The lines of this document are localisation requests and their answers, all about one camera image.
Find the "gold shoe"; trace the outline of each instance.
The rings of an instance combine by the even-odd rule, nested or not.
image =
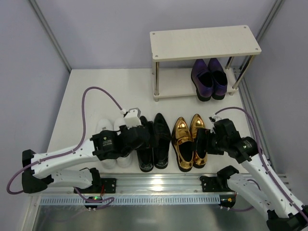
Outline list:
[[[198,128],[205,128],[205,123],[202,120],[199,114],[195,114],[192,118],[190,133],[192,135],[193,141],[197,137]],[[193,166],[196,168],[203,168],[207,162],[207,153],[206,151],[199,153],[198,147],[193,152]]]
[[[172,146],[177,155],[179,169],[188,172],[193,167],[193,139],[183,117],[178,118],[171,135]]]

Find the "white sneaker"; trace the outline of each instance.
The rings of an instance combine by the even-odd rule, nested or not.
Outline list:
[[[115,120],[115,124],[114,124],[114,131],[119,131],[120,130],[120,126],[122,125],[125,125],[125,120],[124,118],[118,118]],[[117,161],[117,164],[120,166],[120,167],[128,167],[131,162],[132,162],[132,155],[131,154],[128,154],[127,156],[125,157],[119,157],[116,161]]]
[[[113,131],[113,126],[108,119],[101,119],[97,124],[96,133],[104,130]],[[102,160],[101,163],[104,168],[113,168],[116,166],[116,160],[113,159]]]

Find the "shoe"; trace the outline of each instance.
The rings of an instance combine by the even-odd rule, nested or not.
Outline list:
[[[212,94],[212,97],[214,100],[222,100],[225,98],[227,93],[227,75],[223,71],[220,62],[216,58],[210,59],[210,62],[208,63],[208,69],[212,73],[214,82],[214,93]]]
[[[154,165],[156,168],[164,169],[168,166],[171,132],[165,118],[161,113],[158,113],[155,116],[154,130],[158,136],[158,147],[153,148]]]
[[[212,74],[203,59],[197,59],[192,67],[192,82],[196,86],[196,92],[200,101],[209,101],[214,91]]]
[[[179,169],[188,172],[193,167],[193,139],[183,117],[178,118],[171,135],[171,142],[177,155]]]
[[[194,142],[193,149],[193,166],[203,168],[207,162],[207,154],[203,143],[198,143],[196,140],[197,131],[199,128],[205,128],[205,123],[199,114],[195,114],[191,121],[190,133]]]
[[[97,124],[96,133],[100,133],[104,130],[114,130],[111,122],[108,119],[101,119]],[[116,160],[114,159],[102,160],[101,163],[104,168],[114,168],[116,166]]]
[[[140,121],[142,125],[145,125],[148,122],[144,116],[140,116]],[[137,157],[139,168],[142,172],[152,171],[154,168],[153,148],[138,148]]]
[[[122,118],[118,118],[115,120],[114,123],[114,131],[118,131],[117,134],[119,135],[121,132],[120,130],[120,126],[125,125],[125,119]],[[119,165],[120,167],[128,167],[130,166],[131,162],[132,162],[132,155],[135,151],[127,154],[124,157],[119,157],[118,159],[116,159],[117,165]]]

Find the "purple shoe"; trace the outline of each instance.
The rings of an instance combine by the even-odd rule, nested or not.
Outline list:
[[[192,82],[196,86],[196,92],[200,101],[209,101],[214,91],[212,74],[208,70],[203,59],[197,59],[192,67]]]
[[[212,58],[208,63],[208,69],[211,71],[214,82],[214,93],[212,95],[215,100],[222,100],[227,93],[227,75],[223,71],[218,59]]]

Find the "white table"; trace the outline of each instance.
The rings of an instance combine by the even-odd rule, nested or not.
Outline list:
[[[82,134],[81,120],[81,98],[84,90],[90,86],[97,86],[112,94],[120,105],[125,109],[138,107],[141,114],[148,120],[153,120],[156,113],[161,112],[165,117],[170,130],[172,130],[178,117],[185,118],[189,125],[195,113],[199,113],[207,127],[211,127],[209,116],[219,109],[238,106],[242,107],[239,93],[233,96],[226,95],[222,101],[211,99],[208,102],[200,102],[195,96],[163,99],[159,102],[153,101],[151,69],[101,69],[101,70],[73,70],[68,81],[66,91],[62,100],[61,108],[52,133],[48,152],[78,144]],[[87,133],[86,139],[95,134],[97,123],[102,118],[110,119],[112,122],[120,117],[119,109],[104,93],[91,90],[85,101]],[[250,136],[246,117],[243,112],[228,110],[219,114],[222,118],[232,120],[241,136]],[[138,166],[136,153],[132,153],[133,162],[131,166],[122,168],[116,165],[113,169],[105,169],[101,163],[85,163],[71,167],[80,170],[85,167],[96,167],[101,173],[142,173]],[[223,156],[208,155],[208,161],[204,168],[192,168],[189,173],[216,173],[222,168],[233,165],[241,173],[247,171],[227,154]],[[181,173],[175,152],[170,145],[169,164],[165,169],[154,169],[150,174]]]

